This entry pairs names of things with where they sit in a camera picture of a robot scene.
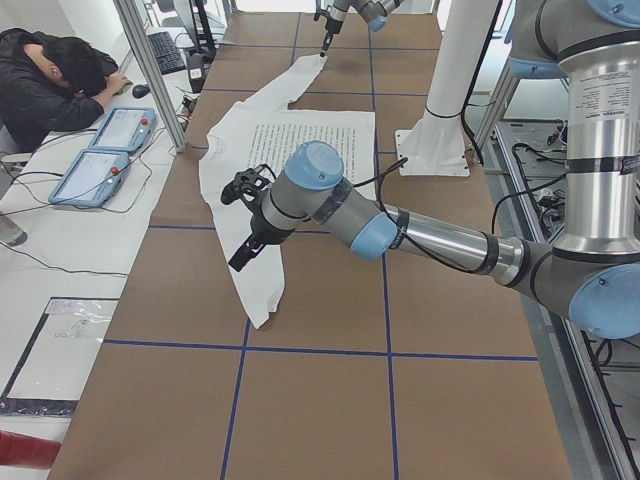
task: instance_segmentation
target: person's hand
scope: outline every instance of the person's hand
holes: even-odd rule
[[[107,77],[107,88],[112,95],[122,90],[129,82],[129,79],[120,72],[112,73]]]

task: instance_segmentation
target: black jacket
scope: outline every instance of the black jacket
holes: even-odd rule
[[[54,38],[19,28],[0,33],[0,118],[24,152],[35,150],[50,131],[87,128],[104,113],[92,98],[76,98],[71,90],[49,81],[24,53],[23,45],[43,45]],[[96,53],[105,76],[117,71],[109,55]]]

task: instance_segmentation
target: black hair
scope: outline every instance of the black hair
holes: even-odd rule
[[[96,52],[77,37],[56,38],[42,45],[42,54],[60,69],[74,93],[87,96],[100,93],[107,86]]]

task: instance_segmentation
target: blue joint cap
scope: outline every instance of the blue joint cap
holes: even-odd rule
[[[312,140],[298,146],[284,166],[289,180],[308,190],[335,187],[344,174],[344,162],[328,143]]]
[[[640,28],[638,0],[587,0],[591,8],[606,21],[624,28]]]
[[[565,78],[567,76],[566,73],[560,70],[558,64],[554,62],[509,57],[509,63],[511,65],[511,74],[516,78],[541,80]]]
[[[371,30],[372,32],[379,32],[384,28],[386,24],[387,24],[387,17],[383,17],[382,15],[379,15],[369,22],[369,30]]]
[[[365,260],[375,260],[387,251],[397,234],[397,225],[380,212],[360,230],[350,249]]]
[[[617,265],[591,277],[571,299],[569,319],[602,338],[640,333],[640,264]]]

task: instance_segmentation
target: red can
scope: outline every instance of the red can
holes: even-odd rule
[[[0,430],[0,465],[23,468],[51,468],[61,445],[19,433]]]

